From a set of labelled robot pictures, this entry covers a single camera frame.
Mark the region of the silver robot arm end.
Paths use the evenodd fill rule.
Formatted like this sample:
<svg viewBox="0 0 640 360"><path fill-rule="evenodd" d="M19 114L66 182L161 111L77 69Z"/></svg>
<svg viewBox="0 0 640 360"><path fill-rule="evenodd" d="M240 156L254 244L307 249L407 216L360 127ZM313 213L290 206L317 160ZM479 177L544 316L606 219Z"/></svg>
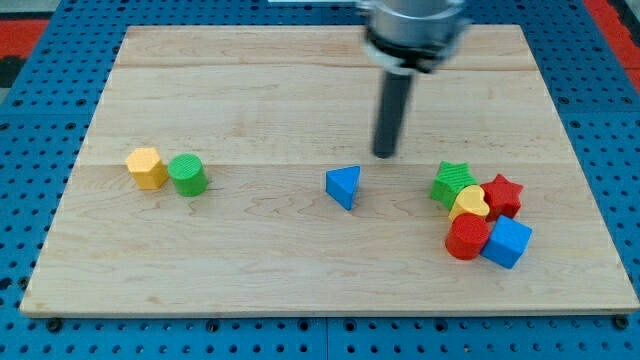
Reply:
<svg viewBox="0 0 640 360"><path fill-rule="evenodd" d="M463 0L358 0L367 55L387 72L431 73L456 53L471 20Z"/></svg>

